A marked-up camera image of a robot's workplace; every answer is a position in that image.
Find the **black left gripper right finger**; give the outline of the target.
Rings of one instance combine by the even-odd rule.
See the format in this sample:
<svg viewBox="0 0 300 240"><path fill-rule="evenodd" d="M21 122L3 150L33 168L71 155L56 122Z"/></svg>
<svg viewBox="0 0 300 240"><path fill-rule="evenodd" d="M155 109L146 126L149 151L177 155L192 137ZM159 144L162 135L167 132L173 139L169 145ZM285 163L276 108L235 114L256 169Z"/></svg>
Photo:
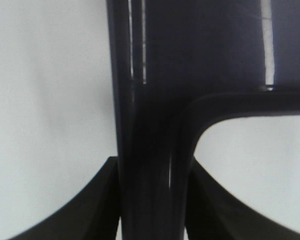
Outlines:
<svg viewBox="0 0 300 240"><path fill-rule="evenodd" d="M300 240L300 233L234 197L197 160L188 179L185 229L190 240Z"/></svg>

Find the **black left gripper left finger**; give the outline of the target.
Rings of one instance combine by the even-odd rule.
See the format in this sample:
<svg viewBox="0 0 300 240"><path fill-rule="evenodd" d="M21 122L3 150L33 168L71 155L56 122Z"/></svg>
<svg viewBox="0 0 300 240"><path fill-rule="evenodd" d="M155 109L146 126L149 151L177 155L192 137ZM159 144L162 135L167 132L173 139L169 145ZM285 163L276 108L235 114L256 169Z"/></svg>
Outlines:
<svg viewBox="0 0 300 240"><path fill-rule="evenodd" d="M13 239L114 240L120 216L118 159L111 156L73 199Z"/></svg>

